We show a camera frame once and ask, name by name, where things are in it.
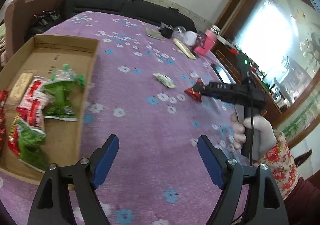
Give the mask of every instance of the gloved hand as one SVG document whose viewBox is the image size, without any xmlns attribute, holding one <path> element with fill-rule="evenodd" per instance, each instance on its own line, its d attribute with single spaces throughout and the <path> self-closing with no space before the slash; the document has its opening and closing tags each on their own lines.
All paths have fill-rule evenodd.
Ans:
<svg viewBox="0 0 320 225">
<path fill-rule="evenodd" d="M 233 129 L 233 146 L 235 149 L 240 149 L 242 144 L 246 142 L 247 138 L 244 134 L 245 127 L 251 128 L 251 118 L 244 119 L 243 124 L 238 122 L 238 117 L 236 113 L 230 116 L 230 121 L 232 122 L 231 127 Z M 277 142 L 275 135 L 273 134 L 273 129 L 269 121 L 267 121 L 262 116 L 253 117 L 253 128 L 260 131 L 260 148 L 259 154 L 264 156 L 266 153 L 272 149 Z"/>
</svg>

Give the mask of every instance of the purple tablecloth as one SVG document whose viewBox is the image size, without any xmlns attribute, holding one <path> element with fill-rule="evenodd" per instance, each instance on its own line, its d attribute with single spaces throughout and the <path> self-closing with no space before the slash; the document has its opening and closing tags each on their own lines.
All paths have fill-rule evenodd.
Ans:
<svg viewBox="0 0 320 225">
<path fill-rule="evenodd" d="M 203 97 L 199 104 L 184 90 L 198 77 L 219 81 L 212 53 L 188 59 L 172 40 L 146 36 L 139 20 L 84 12 L 46 34 L 99 39 L 90 94 L 83 119 L 81 156 L 90 156 L 110 134 L 119 152 L 97 196 L 112 224 L 205 224 L 221 191 L 215 186 L 196 148 L 206 134 L 228 157 L 246 160 L 231 142 L 230 104 Z M 169 76 L 176 88 L 158 82 L 153 73 Z M 18 225 L 27 224 L 36 186 L 0 174 L 0 197 Z M 242 191 L 236 216 L 244 207 Z M 70 192 L 78 224 L 83 219 Z"/>
</svg>

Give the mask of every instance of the snack bag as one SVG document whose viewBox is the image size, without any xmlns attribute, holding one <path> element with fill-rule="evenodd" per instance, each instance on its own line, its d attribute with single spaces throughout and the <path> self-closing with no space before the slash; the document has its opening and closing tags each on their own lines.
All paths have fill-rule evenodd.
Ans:
<svg viewBox="0 0 320 225">
<path fill-rule="evenodd" d="M 30 126 L 40 128 L 43 131 L 44 118 L 42 110 L 50 100 L 48 95 L 40 91 L 45 83 L 47 83 L 47 79 L 35 76 L 17 107 L 17 112 L 23 120 L 27 121 Z"/>
<path fill-rule="evenodd" d="M 8 134 L 8 147 L 16 156 L 20 156 L 20 151 L 18 146 L 18 131 L 17 131 L 17 123 L 18 123 L 19 117 L 21 117 L 21 115 L 17 113 L 13 118 L 13 123 L 10 129 L 10 132 Z"/>
<path fill-rule="evenodd" d="M 45 112 L 45 118 L 77 121 L 71 102 L 67 99 L 75 85 L 74 80 L 55 80 L 43 86 L 43 92 L 54 96 L 52 106 Z"/>
<path fill-rule="evenodd" d="M 65 121 L 77 121 L 68 96 L 75 84 L 84 86 L 84 75 L 77 75 L 68 64 L 63 69 L 55 72 L 50 82 L 42 86 L 45 94 L 54 97 L 52 106 L 45 112 L 45 118 L 54 118 Z"/>
<path fill-rule="evenodd" d="M 28 166 L 44 172 L 48 161 L 40 145 L 45 141 L 45 133 L 37 128 L 30 127 L 22 118 L 17 122 L 20 160 Z"/>
<path fill-rule="evenodd" d="M 0 91 L 0 153 L 6 137 L 5 115 L 3 111 L 4 103 L 8 97 L 8 91 Z"/>
</svg>

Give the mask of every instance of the sofa cushion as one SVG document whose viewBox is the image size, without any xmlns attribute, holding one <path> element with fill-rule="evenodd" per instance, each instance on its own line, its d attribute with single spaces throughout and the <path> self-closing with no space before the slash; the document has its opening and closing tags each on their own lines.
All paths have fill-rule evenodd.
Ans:
<svg viewBox="0 0 320 225">
<path fill-rule="evenodd" d="M 84 11 L 97 11 L 119 15 L 127 0 L 64 0 L 61 10 L 63 19 Z"/>
<path fill-rule="evenodd" d="M 161 22 L 173 27 L 183 26 L 186 30 L 196 32 L 193 21 L 176 9 L 162 7 L 144 0 L 128 0 L 121 15 L 160 26 Z"/>
</svg>

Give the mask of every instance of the red floral fabric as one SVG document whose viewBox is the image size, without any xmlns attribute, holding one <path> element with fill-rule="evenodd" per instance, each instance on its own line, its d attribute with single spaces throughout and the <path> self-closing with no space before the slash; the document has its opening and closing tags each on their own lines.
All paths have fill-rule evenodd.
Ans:
<svg viewBox="0 0 320 225">
<path fill-rule="evenodd" d="M 285 199 L 296 186 L 299 176 L 284 134 L 275 132 L 275 137 L 277 144 L 263 158 L 259 159 L 254 166 L 265 163 L 270 167 L 282 198 Z"/>
</svg>

